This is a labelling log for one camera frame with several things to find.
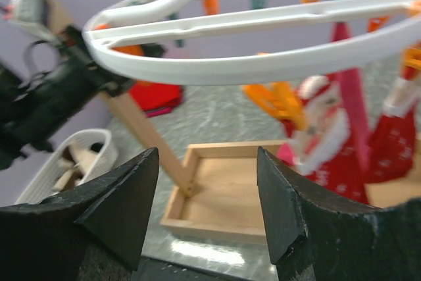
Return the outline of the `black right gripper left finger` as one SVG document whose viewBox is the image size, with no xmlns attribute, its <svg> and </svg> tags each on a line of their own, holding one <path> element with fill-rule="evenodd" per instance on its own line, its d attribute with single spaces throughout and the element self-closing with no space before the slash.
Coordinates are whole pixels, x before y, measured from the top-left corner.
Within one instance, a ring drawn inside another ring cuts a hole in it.
<svg viewBox="0 0 421 281">
<path fill-rule="evenodd" d="M 159 175 L 150 148 L 73 190 L 1 208 L 2 280 L 129 280 Z"/>
</svg>

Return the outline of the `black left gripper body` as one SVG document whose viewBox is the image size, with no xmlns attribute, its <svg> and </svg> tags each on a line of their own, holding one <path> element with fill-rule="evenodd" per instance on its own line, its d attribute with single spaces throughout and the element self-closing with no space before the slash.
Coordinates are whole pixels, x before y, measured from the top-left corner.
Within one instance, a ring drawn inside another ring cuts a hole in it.
<svg viewBox="0 0 421 281">
<path fill-rule="evenodd" d="M 1 168 L 27 158 L 23 148 L 53 152 L 49 138 L 98 93 L 127 92 L 134 81 L 94 62 L 79 29 L 68 25 L 56 45 L 59 63 L 24 81 L 1 64 Z"/>
</svg>

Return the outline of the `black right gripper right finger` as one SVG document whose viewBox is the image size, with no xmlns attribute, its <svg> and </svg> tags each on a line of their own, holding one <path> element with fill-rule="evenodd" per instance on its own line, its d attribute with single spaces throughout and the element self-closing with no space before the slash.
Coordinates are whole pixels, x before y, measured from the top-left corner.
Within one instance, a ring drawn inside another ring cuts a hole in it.
<svg viewBox="0 0 421 281">
<path fill-rule="evenodd" d="M 385 209 L 340 196 L 257 151 L 270 261 L 280 280 L 419 280 L 420 200 Z"/>
</svg>

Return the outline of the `cream brown striped sock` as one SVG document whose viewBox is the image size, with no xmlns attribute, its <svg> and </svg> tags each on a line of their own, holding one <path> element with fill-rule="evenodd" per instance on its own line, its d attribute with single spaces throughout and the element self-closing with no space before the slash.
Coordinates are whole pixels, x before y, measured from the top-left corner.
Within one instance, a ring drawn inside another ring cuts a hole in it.
<svg viewBox="0 0 421 281">
<path fill-rule="evenodd" d="M 102 143 L 93 143 L 85 148 L 75 141 L 67 145 L 58 160 L 64 172 L 57 178 L 52 191 L 65 192 L 75 188 L 93 168 L 102 146 Z"/>
</svg>

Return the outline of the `red sock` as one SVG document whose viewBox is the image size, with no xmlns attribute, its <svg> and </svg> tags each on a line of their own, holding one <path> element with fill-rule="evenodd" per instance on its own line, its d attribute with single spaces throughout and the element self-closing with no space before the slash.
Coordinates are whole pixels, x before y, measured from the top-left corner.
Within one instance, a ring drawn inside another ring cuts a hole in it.
<svg viewBox="0 0 421 281">
<path fill-rule="evenodd" d="M 295 91 L 308 127 L 297 130 L 283 120 L 292 162 L 298 173 L 359 203 L 368 203 L 349 116 L 332 75 L 309 76 Z"/>
<path fill-rule="evenodd" d="M 402 178 L 412 169 L 419 100 L 420 84 L 402 77 L 395 80 L 370 138 L 368 183 Z"/>
</svg>

